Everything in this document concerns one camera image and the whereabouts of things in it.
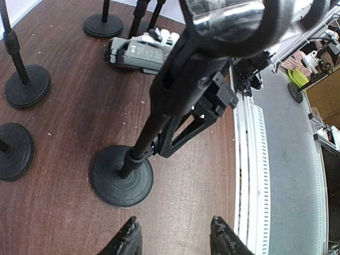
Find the brown wooden surface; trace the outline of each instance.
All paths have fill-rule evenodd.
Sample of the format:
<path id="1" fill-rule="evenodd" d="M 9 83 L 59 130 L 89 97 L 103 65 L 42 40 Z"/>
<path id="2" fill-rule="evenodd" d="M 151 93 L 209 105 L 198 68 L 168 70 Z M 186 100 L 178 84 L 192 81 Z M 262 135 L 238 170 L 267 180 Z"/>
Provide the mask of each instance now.
<path id="1" fill-rule="evenodd" d="M 150 160 L 155 183 L 142 204 L 114 208 L 96 196 L 88 181 L 88 166 L 98 150 L 136 141 L 149 114 L 152 81 L 151 76 L 106 66 L 107 41 L 83 34 L 83 20 L 100 12 L 101 5 L 44 0 L 15 27 L 24 62 L 44 66 L 52 90 L 42 104 L 25 111 L 12 109 L 1 93 L 0 124 L 24 125 L 35 140 L 36 156 L 24 178 L 0 182 L 0 254 L 96 254 L 133 215 L 143 228 L 143 254 L 210 254 L 213 215 L 231 226 L 234 220 L 230 109 L 173 157 Z M 123 19 L 126 37 L 133 8 L 112 4 L 110 12 Z M 165 18 L 158 24 L 183 29 Z M 15 70 L 3 42 L 0 64 L 4 91 Z"/>

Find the gray floor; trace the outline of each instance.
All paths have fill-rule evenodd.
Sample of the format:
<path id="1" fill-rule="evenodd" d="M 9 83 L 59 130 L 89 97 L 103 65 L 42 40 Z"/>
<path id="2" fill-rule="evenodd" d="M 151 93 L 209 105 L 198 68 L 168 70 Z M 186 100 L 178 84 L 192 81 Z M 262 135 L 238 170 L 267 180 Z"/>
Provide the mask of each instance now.
<path id="1" fill-rule="evenodd" d="M 287 90 L 288 80 L 265 70 L 265 88 L 254 92 L 266 122 L 270 180 L 269 254 L 319 254 L 317 179 L 309 120 Z"/>

